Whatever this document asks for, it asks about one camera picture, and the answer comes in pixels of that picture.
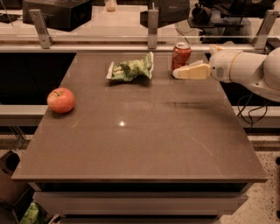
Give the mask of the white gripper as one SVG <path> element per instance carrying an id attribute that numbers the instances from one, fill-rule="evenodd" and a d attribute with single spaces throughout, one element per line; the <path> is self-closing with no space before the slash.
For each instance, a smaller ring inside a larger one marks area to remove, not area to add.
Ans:
<path id="1" fill-rule="evenodd" d="M 231 66 L 241 52 L 241 50 L 222 50 L 222 47 L 213 44 L 194 48 L 190 66 L 175 69 L 172 76 L 179 80 L 205 80 L 211 73 L 215 80 L 230 83 Z"/>

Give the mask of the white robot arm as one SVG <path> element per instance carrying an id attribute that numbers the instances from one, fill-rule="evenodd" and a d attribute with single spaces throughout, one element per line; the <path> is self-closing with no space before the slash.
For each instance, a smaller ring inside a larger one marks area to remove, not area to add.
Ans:
<path id="1" fill-rule="evenodd" d="M 208 63 L 202 60 L 172 72 L 179 80 L 205 80 L 212 77 L 224 83 L 237 83 L 256 95 L 280 102 L 280 48 L 269 54 L 244 52 L 210 46 Z"/>

